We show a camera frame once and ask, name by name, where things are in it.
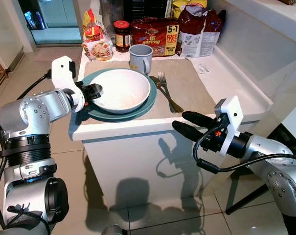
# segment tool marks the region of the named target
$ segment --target doorway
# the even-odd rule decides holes
[[[38,46],[81,44],[73,0],[19,0]]]

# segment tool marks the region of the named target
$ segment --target jam jar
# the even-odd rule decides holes
[[[119,52],[128,52],[130,46],[130,24],[127,21],[115,21],[113,25],[116,35],[116,50]]]

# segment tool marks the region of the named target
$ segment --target black cylinder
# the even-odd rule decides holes
[[[7,140],[0,157],[7,156],[8,165],[27,164],[51,158],[51,146],[48,135],[15,137]]]

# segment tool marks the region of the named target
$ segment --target jar lid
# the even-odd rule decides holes
[[[113,25],[116,28],[128,28],[130,24],[127,21],[115,21]]]

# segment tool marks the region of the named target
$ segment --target beige placemat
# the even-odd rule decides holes
[[[85,76],[102,69],[129,68],[128,61],[99,62],[86,64]],[[185,111],[195,111],[201,114],[213,114],[215,102],[205,89],[192,63],[184,59],[154,60],[149,75],[157,76],[159,71],[165,72],[167,87],[172,99]],[[181,117],[181,114],[170,112],[168,101],[158,90],[153,107],[137,120],[152,118]],[[103,123],[93,118],[84,120],[81,124]]]

